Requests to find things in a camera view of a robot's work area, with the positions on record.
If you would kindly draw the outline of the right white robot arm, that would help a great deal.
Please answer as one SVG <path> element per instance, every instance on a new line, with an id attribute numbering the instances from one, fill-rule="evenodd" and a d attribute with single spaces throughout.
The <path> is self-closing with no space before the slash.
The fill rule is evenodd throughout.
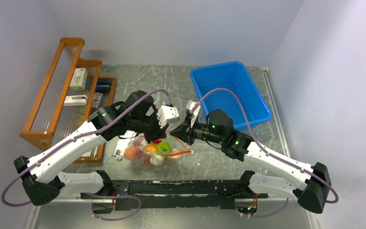
<path id="1" fill-rule="evenodd" d="M 190 112 L 170 134 L 192 145 L 196 139 L 219 143 L 221 151 L 231 159 L 252 162 L 275 173 L 274 177 L 245 171 L 238 192 L 248 198 L 253 194 L 271 194 L 297 201 L 304 209 L 323 213 L 328 201 L 331 180 L 326 165 L 302 163 L 288 158 L 234 129 L 233 121 L 222 110 L 208 114 L 207 123 L 194 120 Z"/>

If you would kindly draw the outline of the yellow fake bell pepper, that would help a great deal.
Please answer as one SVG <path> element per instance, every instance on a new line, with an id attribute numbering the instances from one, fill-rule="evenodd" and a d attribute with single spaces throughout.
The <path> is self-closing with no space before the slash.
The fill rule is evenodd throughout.
<path id="1" fill-rule="evenodd" d="M 146 154 L 148 154 L 149 152 L 156 153 L 156 152 L 157 152 L 157 148 L 156 148 L 156 146 L 155 146 L 155 145 L 146 145 L 146 146 L 144 147 L 144 152 L 145 152 Z"/>

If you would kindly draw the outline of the clear zip top bag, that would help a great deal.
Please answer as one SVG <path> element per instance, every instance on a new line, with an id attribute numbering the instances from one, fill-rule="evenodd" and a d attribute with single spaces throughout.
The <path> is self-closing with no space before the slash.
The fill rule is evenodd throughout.
<path id="1" fill-rule="evenodd" d="M 147 142 L 144 135 L 119 140 L 117 153 L 126 159 L 147 166 L 169 166 L 178 162 L 184 155 L 194 153 L 178 138 L 167 135 L 166 138 Z"/>

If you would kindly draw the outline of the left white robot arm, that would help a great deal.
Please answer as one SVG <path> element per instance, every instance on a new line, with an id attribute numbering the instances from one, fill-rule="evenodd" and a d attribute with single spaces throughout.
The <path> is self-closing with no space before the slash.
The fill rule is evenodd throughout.
<path id="1" fill-rule="evenodd" d="M 127 131 L 143 134 L 147 142 L 165 138 L 166 129 L 179 120 L 172 103 L 157 108 L 151 93 L 133 92 L 126 101 L 102 107 L 66 138 L 48 150 L 14 165 L 30 203 L 41 206 L 57 197 L 95 194 L 107 198 L 114 193 L 109 175 L 98 170 L 89 174 L 63 173 L 63 169 L 89 150 Z"/>

